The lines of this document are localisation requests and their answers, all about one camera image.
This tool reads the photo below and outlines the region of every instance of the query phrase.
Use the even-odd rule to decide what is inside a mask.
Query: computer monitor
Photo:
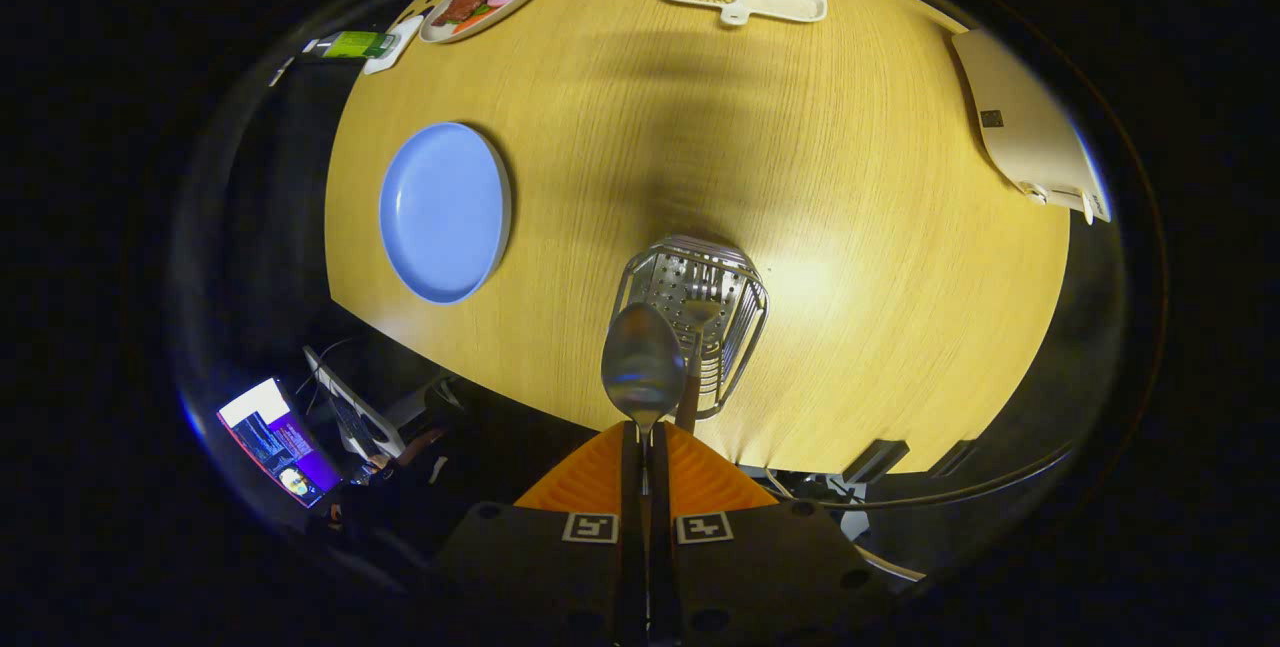
[[[218,419],[244,454],[305,507],[342,482],[274,378],[232,400],[218,410]]]

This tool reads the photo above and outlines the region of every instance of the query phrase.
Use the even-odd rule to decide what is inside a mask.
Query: black cable
[[[302,392],[302,388],[306,387],[307,384],[310,384],[311,381],[316,378],[316,374],[320,372],[320,368],[324,365],[324,363],[323,363],[324,356],[329,354],[329,350],[337,347],[338,345],[346,345],[347,342],[351,342],[356,337],[360,337],[360,336],[358,334],[352,334],[351,337],[347,337],[344,340],[338,340],[333,345],[329,345],[328,347],[325,347],[324,351],[320,352],[320,356],[316,356],[316,368],[311,370],[311,374],[307,374],[307,378],[302,381],[302,384],[298,384],[298,388],[293,391],[293,396],[297,397],[298,392]]]
[[[1012,487],[1024,479],[1030,479],[1043,470],[1051,469],[1052,465],[1066,459],[1071,454],[1071,443],[1068,442],[1053,450],[1048,455],[1036,460],[1021,469],[1014,470],[1009,474],[1004,474],[995,479],[988,479],[987,482],[980,482],[978,484],[964,487],[961,489],[952,489],[950,492],[942,492],[940,495],[928,495],[924,497],[908,497],[904,500],[890,500],[887,502],[863,502],[860,505],[841,505],[840,502],[815,502],[819,507],[824,510],[840,510],[846,512],[863,512],[872,510],[892,510],[896,507],[924,507],[928,505],[951,505],[955,502],[964,502],[965,500],[973,500],[974,497],[983,497],[991,495],[992,492],[998,492],[1006,487]],[[769,488],[764,488],[765,492],[778,497],[780,500],[786,500],[785,495],[774,492]]]

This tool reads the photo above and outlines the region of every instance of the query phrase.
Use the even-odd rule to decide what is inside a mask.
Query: wooden table
[[[467,379],[603,429],[620,418],[599,363],[623,265],[669,232],[716,234],[755,261],[772,314],[698,436],[741,464],[815,471],[906,439],[893,471],[929,469],[1025,374],[1068,246],[1066,210],[984,156],[960,31],[919,0],[736,29],[663,0],[531,0],[467,40],[415,40],[357,78],[338,127],[333,299]],[[515,200],[502,264],[453,306],[412,296],[378,225],[396,150],[444,120],[493,140]]]

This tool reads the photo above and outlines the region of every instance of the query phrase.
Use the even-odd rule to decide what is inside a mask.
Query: light blue plate
[[[419,297],[452,305],[498,268],[511,229],[511,186],[479,132],[442,122],[410,137],[387,169],[383,247]]]

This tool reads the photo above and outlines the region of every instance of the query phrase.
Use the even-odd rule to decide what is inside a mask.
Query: metal spoon
[[[658,310],[635,302],[613,318],[600,381],[613,406],[635,420],[641,450],[648,447],[653,425],[676,407],[685,387],[680,341]]]

